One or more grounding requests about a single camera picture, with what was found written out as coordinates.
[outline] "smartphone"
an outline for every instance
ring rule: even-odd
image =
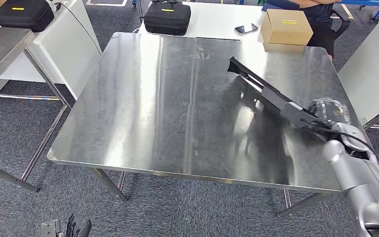
[[[248,33],[252,33],[252,32],[255,32],[258,30],[258,27],[255,26],[254,24],[246,24],[246,25],[243,25],[243,26],[238,26],[236,28],[234,28],[234,31],[236,32],[236,34],[242,36],[242,35],[245,35],[245,34],[248,34]]]

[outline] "table leg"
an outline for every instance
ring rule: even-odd
[[[122,171],[120,174],[120,180],[117,185],[117,188],[120,191],[123,191],[124,180],[125,180],[125,171]]]
[[[294,204],[293,206],[281,211],[278,213],[279,217],[286,217],[291,216],[293,213],[298,212],[308,206],[311,206],[313,204],[316,204],[320,202],[321,200],[324,200],[329,197],[329,194],[313,194],[309,196],[308,198],[300,201],[299,203]]]
[[[291,207],[290,193],[287,189],[284,189],[284,200],[285,200],[285,208]]]
[[[7,173],[1,169],[0,169],[0,178],[2,178],[3,180],[6,180],[8,182],[11,182],[13,184],[16,184],[16,185],[18,185],[18,186],[20,186],[20,187],[22,187],[28,191],[34,192],[34,193],[37,193],[40,190],[39,187],[31,185],[31,184],[29,184],[29,183],[27,183],[21,179],[18,179],[17,177],[14,177],[14,176],[10,175],[9,173]]]
[[[121,200],[126,201],[127,198],[124,194],[117,188],[117,186],[112,182],[108,175],[101,169],[93,168],[92,171],[104,182],[107,187],[114,192],[114,194],[119,197]]]
[[[142,10],[142,1],[141,0],[137,0],[137,8],[139,10],[139,20],[140,20],[140,24],[143,22],[143,10]]]
[[[24,54],[29,59],[29,61],[32,63],[34,68],[38,71],[38,73],[43,77],[47,85],[50,87],[50,89],[53,91],[53,93],[57,96],[57,98],[63,103],[62,109],[59,111],[59,114],[57,115],[56,119],[53,121],[53,124],[50,126],[49,130],[47,131],[47,134],[45,135],[44,139],[42,140],[40,146],[38,147],[36,153],[34,154],[33,158],[31,159],[30,163],[27,166],[27,169],[24,171],[24,174],[22,175],[21,179],[23,181],[26,181],[28,176],[30,175],[32,169],[34,168],[35,164],[37,163],[38,158],[40,157],[41,153],[44,150],[44,147],[47,145],[48,140],[50,139],[51,135],[53,134],[54,129],[56,128],[57,124],[59,123],[64,111],[67,107],[69,109],[72,109],[69,105],[68,101],[65,99],[65,97],[60,93],[59,89],[57,89],[56,85],[53,83],[53,81],[50,79],[48,74],[44,71],[44,69],[40,66],[37,59],[34,57],[34,55],[31,54],[30,50],[26,48],[24,50]]]

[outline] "yellow label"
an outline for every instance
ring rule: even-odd
[[[297,24],[296,20],[281,20],[283,24]]]

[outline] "silver robot arm segment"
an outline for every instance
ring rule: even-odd
[[[352,127],[354,136],[362,133],[348,124],[340,124],[347,129]],[[345,150],[345,143],[338,140],[326,142],[324,157],[333,168],[336,179],[351,207],[357,235],[359,237],[379,237],[379,165],[373,152],[365,151],[368,159],[355,158]]]

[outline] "person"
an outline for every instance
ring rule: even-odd
[[[325,48],[332,61],[334,56],[335,31],[331,29],[331,10],[336,2],[341,0],[291,0],[300,5],[313,30],[307,46]]]

